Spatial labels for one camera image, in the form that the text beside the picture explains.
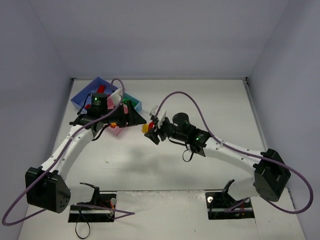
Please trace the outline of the small yellow lego brick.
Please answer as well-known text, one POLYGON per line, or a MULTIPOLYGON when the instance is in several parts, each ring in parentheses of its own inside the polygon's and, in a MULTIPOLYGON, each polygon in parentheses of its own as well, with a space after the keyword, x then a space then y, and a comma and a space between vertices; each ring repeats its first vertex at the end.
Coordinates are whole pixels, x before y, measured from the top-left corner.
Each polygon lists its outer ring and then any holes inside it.
POLYGON ((149 131, 149 125, 148 124, 144 124, 141 128, 141 132, 143 134, 147 133, 149 131))

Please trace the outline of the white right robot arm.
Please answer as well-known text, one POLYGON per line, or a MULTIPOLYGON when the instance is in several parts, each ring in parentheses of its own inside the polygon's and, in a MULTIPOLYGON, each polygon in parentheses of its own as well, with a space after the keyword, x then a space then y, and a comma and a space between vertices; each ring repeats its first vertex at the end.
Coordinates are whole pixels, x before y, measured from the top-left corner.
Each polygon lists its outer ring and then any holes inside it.
POLYGON ((172 120, 165 115, 151 115, 150 119, 153 126, 145 133, 145 137, 156 145, 169 140, 184 146, 191 155, 217 159, 249 173, 248 178, 227 182, 222 190, 224 201, 232 204, 247 197, 279 201, 291 173, 283 167, 284 162, 277 151, 268 149, 266 152, 257 152, 227 147, 221 140, 215 140, 209 132, 192 125, 189 116, 183 112, 175 114, 172 120))

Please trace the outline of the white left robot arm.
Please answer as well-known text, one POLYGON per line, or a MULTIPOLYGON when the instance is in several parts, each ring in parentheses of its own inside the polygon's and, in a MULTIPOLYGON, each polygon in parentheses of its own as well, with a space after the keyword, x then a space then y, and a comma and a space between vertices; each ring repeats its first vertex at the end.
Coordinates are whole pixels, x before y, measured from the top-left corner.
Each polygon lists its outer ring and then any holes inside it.
POLYGON ((119 128, 143 125, 147 121, 135 110, 131 100, 108 107, 105 93, 93 93, 85 113, 69 124, 70 131, 61 145, 41 166, 30 167, 25 174, 27 203, 55 213, 62 213, 71 200, 67 175, 84 148, 105 126, 119 128))

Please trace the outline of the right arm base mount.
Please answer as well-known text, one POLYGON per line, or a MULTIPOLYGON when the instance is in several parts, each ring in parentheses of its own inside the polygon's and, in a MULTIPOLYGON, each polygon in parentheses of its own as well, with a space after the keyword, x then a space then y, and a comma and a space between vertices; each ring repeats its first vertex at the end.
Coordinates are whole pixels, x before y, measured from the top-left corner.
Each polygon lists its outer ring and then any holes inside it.
POLYGON ((205 192, 205 200, 209 220, 241 220, 255 218, 250 199, 247 199, 245 202, 231 210, 229 210, 229 208, 241 201, 234 200, 228 194, 223 194, 218 191, 205 192))

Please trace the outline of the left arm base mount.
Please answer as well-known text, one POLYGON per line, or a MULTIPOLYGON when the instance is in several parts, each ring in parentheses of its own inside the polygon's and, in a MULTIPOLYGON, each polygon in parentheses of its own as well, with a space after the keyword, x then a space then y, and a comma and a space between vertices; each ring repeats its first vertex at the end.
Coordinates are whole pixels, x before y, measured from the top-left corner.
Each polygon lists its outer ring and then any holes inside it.
POLYGON ((113 223, 115 212, 111 209, 116 207, 112 199, 117 199, 116 192, 100 192, 98 207, 87 207, 91 201, 71 205, 68 213, 68 223, 113 223))

